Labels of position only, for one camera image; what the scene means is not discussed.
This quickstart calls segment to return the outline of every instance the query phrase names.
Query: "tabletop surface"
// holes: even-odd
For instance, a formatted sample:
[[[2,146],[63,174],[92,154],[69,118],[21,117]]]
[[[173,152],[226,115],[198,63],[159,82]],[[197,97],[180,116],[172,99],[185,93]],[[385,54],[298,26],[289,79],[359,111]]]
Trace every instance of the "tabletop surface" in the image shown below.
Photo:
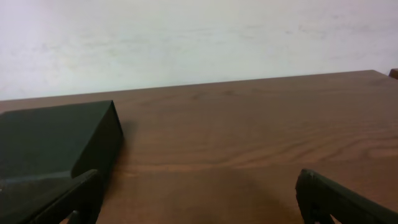
[[[114,100],[126,141],[97,223],[302,223],[301,169],[398,211],[398,80],[372,70],[2,101]]]

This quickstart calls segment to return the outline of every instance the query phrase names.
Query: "brown wooden surface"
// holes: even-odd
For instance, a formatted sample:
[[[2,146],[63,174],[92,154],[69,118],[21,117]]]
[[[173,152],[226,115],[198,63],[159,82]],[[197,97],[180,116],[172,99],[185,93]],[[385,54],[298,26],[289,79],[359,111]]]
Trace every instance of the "brown wooden surface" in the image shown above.
[[[375,71],[0,102],[115,101],[126,136],[98,223],[302,223],[304,167],[398,211],[398,82]]]

